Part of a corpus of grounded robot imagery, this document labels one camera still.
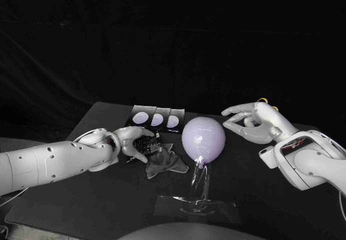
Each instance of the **black curtain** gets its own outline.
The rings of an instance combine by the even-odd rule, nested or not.
[[[4,1],[1,135],[63,140],[96,101],[219,115],[268,98],[291,122],[343,142],[344,8],[332,4],[271,12],[226,1]]]

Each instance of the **gray cloth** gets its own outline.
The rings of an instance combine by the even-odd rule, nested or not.
[[[161,144],[161,150],[148,158],[145,164],[147,179],[151,179],[158,173],[172,171],[184,174],[188,171],[181,158],[171,151],[172,143]]]

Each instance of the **purple balloon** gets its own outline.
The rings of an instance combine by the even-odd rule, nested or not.
[[[181,131],[181,145],[188,157],[200,165],[209,163],[220,155],[224,147],[224,131],[221,125],[209,117],[191,119]]]

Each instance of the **table surface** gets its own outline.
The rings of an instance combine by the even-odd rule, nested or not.
[[[116,130],[125,124],[132,106],[96,102],[73,129],[67,141],[96,128]],[[196,117],[220,124],[227,117],[184,113],[184,124]],[[302,131],[311,128],[296,125]],[[224,148],[211,162],[209,199],[237,205],[240,231],[265,239],[346,239],[338,191],[330,184],[299,191],[279,170],[269,169],[258,152],[268,146],[247,142],[224,129]],[[161,133],[164,143],[193,169],[181,134]],[[145,164],[119,162],[98,172],[86,171],[51,184],[30,188],[5,221],[86,240],[116,239],[132,231],[183,220],[154,216],[155,198],[188,196],[193,171],[158,173],[147,179]]]

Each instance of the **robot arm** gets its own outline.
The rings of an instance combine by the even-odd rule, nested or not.
[[[275,146],[259,151],[266,166],[278,167],[288,182],[299,190],[328,182],[346,195],[346,150],[318,131],[298,131],[285,117],[263,102],[229,107],[220,114],[236,114],[223,126],[256,144],[275,140]],[[243,119],[246,127],[234,124]],[[289,154],[283,149],[295,148],[304,140],[311,143]]]
[[[86,170],[105,169],[116,163],[119,150],[144,163],[147,158],[132,146],[141,135],[154,136],[144,128],[129,126],[108,132],[96,129],[74,141],[61,141],[0,153],[0,196],[28,187],[53,183]]]

